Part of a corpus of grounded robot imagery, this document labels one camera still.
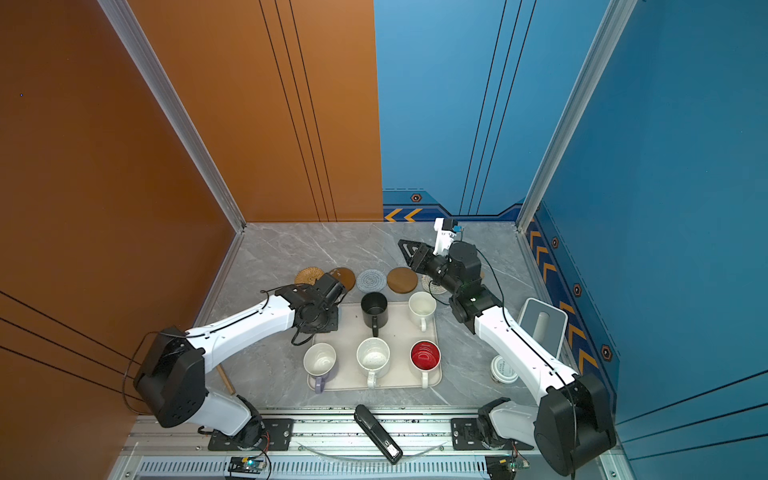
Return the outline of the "black mug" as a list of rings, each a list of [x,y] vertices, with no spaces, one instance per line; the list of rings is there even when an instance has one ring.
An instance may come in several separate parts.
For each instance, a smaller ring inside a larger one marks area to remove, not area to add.
[[[389,320],[386,296],[380,292],[366,293],[361,300],[360,306],[365,325],[371,329],[374,337],[378,337]]]

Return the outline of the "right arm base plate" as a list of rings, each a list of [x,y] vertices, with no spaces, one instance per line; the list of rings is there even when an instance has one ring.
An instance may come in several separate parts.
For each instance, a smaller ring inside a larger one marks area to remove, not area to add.
[[[519,440],[503,439],[495,433],[487,420],[457,417],[450,420],[454,450],[505,450],[532,451],[533,445]]]

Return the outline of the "red inside white mug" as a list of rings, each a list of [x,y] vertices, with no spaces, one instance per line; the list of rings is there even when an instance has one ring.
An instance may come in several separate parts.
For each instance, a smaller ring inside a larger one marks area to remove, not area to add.
[[[423,389],[429,387],[430,376],[439,368],[441,358],[439,347],[432,341],[419,340],[412,345],[409,359]]]

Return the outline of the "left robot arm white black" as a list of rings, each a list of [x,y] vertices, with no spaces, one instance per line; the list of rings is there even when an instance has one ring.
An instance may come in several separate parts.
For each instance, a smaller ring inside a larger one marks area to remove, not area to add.
[[[267,289],[262,302],[230,317],[181,331],[155,334],[133,380],[133,387],[164,428],[181,424],[207,427],[242,450],[262,449],[266,425],[258,410],[240,395],[206,385],[206,375],[251,345],[292,329],[308,339],[338,329],[339,305],[348,290],[325,273],[313,284]]]

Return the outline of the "round wooden coaster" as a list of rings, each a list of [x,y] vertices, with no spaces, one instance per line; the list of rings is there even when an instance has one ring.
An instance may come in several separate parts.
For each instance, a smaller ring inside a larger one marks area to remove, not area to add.
[[[418,275],[407,267],[392,269],[387,275],[387,286],[397,294],[408,294],[414,291],[418,285]]]

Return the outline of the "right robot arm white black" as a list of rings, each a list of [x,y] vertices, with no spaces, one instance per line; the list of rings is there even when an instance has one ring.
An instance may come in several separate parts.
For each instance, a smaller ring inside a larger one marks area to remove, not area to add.
[[[501,426],[493,431],[538,447],[550,467],[574,477],[577,469],[617,443],[609,393],[593,374],[580,374],[548,353],[529,335],[481,279],[481,262],[473,244],[455,241],[439,255],[429,244],[401,239],[398,247],[410,269],[430,277],[451,293],[456,320],[490,345],[519,375],[537,404],[529,428]]]

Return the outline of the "glossy dark brown coaster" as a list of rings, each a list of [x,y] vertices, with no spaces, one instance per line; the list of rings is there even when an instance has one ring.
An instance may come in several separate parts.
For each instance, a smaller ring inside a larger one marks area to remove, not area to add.
[[[351,292],[356,284],[355,273],[347,267],[336,267],[329,271],[329,274],[339,281],[347,292]]]

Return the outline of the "rattan woven coaster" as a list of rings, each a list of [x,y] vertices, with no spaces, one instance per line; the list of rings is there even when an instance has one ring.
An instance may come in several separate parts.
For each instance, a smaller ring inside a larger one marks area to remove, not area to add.
[[[318,267],[307,267],[296,274],[294,283],[314,285],[324,274],[325,272]]]

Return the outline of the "white multicolour woven coaster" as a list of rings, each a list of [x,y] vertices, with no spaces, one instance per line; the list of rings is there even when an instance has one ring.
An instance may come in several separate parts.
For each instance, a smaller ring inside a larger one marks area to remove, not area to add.
[[[421,276],[421,285],[425,292],[432,293],[433,295],[443,295],[446,293],[446,289],[442,286],[433,283],[433,280],[427,276]]]

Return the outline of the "blue grey woven coaster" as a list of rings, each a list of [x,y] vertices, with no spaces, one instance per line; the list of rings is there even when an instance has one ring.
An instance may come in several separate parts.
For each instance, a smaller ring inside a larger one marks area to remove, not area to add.
[[[380,292],[386,285],[386,275],[377,269],[364,270],[356,277],[356,287],[363,293]]]

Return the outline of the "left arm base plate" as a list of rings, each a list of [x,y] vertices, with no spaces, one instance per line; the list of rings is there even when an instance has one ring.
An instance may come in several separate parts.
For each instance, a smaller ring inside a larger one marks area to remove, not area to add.
[[[267,418],[254,442],[248,444],[240,438],[229,437],[219,431],[214,431],[208,443],[209,451],[254,451],[267,453],[285,452],[289,450],[294,429],[292,418]]]

